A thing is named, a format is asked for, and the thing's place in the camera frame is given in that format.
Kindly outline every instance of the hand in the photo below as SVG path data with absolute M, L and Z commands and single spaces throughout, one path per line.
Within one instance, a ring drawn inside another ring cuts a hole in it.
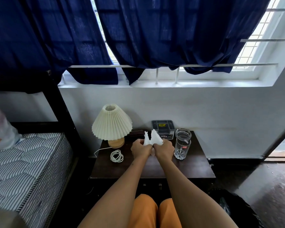
M 135 142 L 133 142 L 133 145 L 131 147 L 132 154 L 134 156 L 134 159 L 138 157 L 149 157 L 152 150 L 152 145 L 146 145 L 144 146 L 144 139 L 137 139 Z
M 155 156 L 158 161 L 160 160 L 172 160 L 175 148 L 172 145 L 172 142 L 163 139 L 163 144 L 160 146 L 158 144 L 153 145 L 155 149 Z

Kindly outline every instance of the person's right hand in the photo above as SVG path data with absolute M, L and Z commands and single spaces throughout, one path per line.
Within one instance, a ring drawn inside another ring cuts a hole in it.
M 172 142 L 169 140 L 163 139 L 163 144 L 160 146 L 158 144 L 153 145 L 155 149 L 155 156 L 158 160 L 172 160 L 175 148 L 172 145 Z

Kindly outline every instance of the table lamp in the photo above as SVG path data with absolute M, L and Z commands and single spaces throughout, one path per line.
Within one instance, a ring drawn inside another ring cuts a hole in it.
M 92 125 L 93 134 L 108 140 L 109 146 L 120 148 L 125 143 L 125 136 L 132 130 L 130 117 L 116 104 L 106 104 Z

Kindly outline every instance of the white lampshade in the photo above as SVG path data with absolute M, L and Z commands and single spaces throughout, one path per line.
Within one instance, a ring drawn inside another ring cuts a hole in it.
M 131 130 L 130 117 L 116 104 L 106 104 L 92 125 L 93 134 L 103 140 L 123 138 Z

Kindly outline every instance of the black bed frame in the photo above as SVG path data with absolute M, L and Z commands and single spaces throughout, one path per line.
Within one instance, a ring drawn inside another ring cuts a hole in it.
M 11 122 L 19 133 L 55 133 L 63 132 L 68 139 L 73 153 L 77 157 L 87 157 L 88 151 L 83 144 L 61 93 L 52 78 L 51 71 L 26 71 L 21 74 L 0 73 L 0 91 L 43 92 L 52 108 L 57 122 Z

